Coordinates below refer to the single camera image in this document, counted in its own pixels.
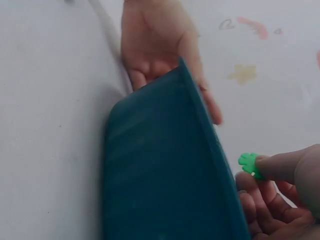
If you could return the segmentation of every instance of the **small green object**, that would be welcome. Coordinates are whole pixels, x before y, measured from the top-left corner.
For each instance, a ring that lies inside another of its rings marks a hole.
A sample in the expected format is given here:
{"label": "small green object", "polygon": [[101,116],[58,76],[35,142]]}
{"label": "small green object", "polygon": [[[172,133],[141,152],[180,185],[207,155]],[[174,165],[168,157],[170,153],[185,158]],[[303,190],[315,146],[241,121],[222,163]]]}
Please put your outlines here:
{"label": "small green object", "polygon": [[251,174],[256,179],[264,180],[258,168],[256,167],[256,158],[258,154],[256,153],[244,153],[240,156],[238,163],[242,166],[243,171]]}

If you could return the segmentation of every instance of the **yellow star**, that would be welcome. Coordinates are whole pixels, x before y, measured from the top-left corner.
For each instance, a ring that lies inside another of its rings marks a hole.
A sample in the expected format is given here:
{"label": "yellow star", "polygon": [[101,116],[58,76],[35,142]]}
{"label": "yellow star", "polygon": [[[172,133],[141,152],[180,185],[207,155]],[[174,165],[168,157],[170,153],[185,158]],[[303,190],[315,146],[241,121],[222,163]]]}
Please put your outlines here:
{"label": "yellow star", "polygon": [[228,76],[228,79],[236,79],[239,85],[245,85],[248,81],[254,80],[257,77],[256,66],[243,66],[237,64],[234,66],[234,73]]}

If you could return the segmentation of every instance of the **dark green container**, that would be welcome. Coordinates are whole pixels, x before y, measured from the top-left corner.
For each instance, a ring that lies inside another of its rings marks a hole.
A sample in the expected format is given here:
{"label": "dark green container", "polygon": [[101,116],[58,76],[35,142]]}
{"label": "dark green container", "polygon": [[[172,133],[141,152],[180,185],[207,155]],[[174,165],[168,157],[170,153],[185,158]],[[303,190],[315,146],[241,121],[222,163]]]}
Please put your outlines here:
{"label": "dark green container", "polygon": [[234,178],[183,62],[107,123],[104,240],[249,240]]}

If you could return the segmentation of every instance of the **white wall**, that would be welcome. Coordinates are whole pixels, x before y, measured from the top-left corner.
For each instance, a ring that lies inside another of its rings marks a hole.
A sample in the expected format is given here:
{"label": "white wall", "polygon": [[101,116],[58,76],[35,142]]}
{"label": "white wall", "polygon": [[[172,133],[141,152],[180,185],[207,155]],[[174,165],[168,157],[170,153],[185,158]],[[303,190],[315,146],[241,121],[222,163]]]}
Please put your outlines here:
{"label": "white wall", "polygon": [[0,0],[0,240],[100,239],[106,118],[128,93],[107,41],[88,0]]}
{"label": "white wall", "polygon": [[[106,8],[111,8],[106,0]],[[112,12],[119,26],[121,4]],[[224,115],[217,132],[234,172],[241,153],[273,155],[320,142],[320,3],[314,0],[183,0],[200,32],[206,76]],[[260,39],[243,17],[265,26]],[[231,19],[232,29],[219,30]],[[274,31],[281,28],[282,34]],[[244,85],[228,76],[256,66]]]}

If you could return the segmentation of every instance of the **human hand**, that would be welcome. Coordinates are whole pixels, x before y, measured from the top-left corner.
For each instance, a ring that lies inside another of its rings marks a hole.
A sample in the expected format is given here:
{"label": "human hand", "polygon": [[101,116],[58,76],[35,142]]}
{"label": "human hand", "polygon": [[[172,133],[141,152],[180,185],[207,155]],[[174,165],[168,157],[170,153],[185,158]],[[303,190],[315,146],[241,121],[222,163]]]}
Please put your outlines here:
{"label": "human hand", "polygon": [[[315,224],[315,217],[320,219],[320,145],[272,157],[259,156],[255,164],[267,181],[246,172],[236,176],[252,238],[320,239],[320,225]],[[276,186],[297,208],[277,193]]]}
{"label": "human hand", "polygon": [[197,29],[179,0],[125,0],[122,15],[122,58],[133,90],[154,81],[186,61],[215,124],[222,123],[210,94],[198,49]]}

